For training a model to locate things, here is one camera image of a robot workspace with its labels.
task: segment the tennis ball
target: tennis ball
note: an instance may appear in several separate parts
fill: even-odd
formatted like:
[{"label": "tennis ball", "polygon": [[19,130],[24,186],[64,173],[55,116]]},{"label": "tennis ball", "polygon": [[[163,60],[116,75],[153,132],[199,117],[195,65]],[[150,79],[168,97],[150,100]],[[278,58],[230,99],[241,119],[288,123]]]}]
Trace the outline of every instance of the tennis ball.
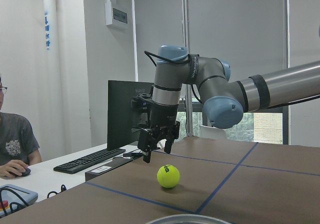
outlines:
[{"label": "tennis ball", "polygon": [[164,188],[173,188],[179,183],[180,173],[175,166],[164,165],[159,168],[156,178]]}]

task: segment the man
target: man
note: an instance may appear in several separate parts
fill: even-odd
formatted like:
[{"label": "man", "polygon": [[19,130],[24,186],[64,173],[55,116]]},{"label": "man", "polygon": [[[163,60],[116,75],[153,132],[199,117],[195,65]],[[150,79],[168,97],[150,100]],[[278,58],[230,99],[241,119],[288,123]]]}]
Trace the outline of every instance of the man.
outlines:
[{"label": "man", "polygon": [[[7,91],[0,77],[0,110]],[[41,162],[39,144],[23,116],[0,112],[0,177],[21,176],[29,165]]]}]

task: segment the keyboard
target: keyboard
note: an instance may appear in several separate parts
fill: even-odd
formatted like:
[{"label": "keyboard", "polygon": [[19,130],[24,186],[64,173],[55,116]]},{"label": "keyboard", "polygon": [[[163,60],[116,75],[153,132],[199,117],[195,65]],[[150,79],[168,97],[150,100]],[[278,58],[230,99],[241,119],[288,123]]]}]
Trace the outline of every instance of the keyboard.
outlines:
[{"label": "keyboard", "polygon": [[95,164],[101,163],[107,159],[115,157],[116,155],[124,153],[125,151],[125,149],[121,148],[114,149],[112,151],[102,149],[95,153],[91,153],[84,157],[56,166],[53,168],[53,170],[61,173],[74,174]]}]

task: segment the white desk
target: white desk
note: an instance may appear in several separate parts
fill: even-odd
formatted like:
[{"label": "white desk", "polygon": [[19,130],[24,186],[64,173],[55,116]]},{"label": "white desk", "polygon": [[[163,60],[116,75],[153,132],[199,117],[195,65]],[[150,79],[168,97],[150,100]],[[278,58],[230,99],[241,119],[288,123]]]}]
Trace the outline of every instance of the white desk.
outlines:
[{"label": "white desk", "polygon": [[[81,183],[85,182],[85,172],[92,170],[96,167],[102,166],[108,161],[96,164],[87,169],[84,169],[75,174],[66,174],[55,172],[54,167],[72,161],[74,159],[83,157],[87,154],[94,153],[103,148],[106,148],[106,144],[102,144],[93,148],[85,149],[76,153],[68,154],[59,158],[54,158],[42,163],[38,163],[30,166],[30,175],[26,177],[16,177],[14,179],[1,177],[0,186],[6,184],[12,184],[18,187],[22,187],[38,193],[38,200],[40,202],[47,198],[47,195],[51,191],[59,193],[61,191],[61,185],[64,184],[67,189],[73,188]],[[137,146],[127,145],[123,147],[126,152],[132,152],[137,149]]]}]

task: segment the computer mouse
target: computer mouse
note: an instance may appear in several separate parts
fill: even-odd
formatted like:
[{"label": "computer mouse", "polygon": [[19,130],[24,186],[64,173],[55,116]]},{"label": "computer mouse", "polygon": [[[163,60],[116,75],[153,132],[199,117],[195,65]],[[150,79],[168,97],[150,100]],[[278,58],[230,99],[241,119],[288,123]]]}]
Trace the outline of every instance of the computer mouse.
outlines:
[{"label": "computer mouse", "polygon": [[10,173],[11,173],[12,175],[15,175],[16,177],[25,177],[25,176],[28,176],[28,175],[30,174],[30,172],[31,172],[30,168],[26,168],[26,169],[25,169],[25,172],[24,172],[24,173],[21,173],[21,176],[18,176],[17,174],[12,173],[12,172],[10,172]]}]

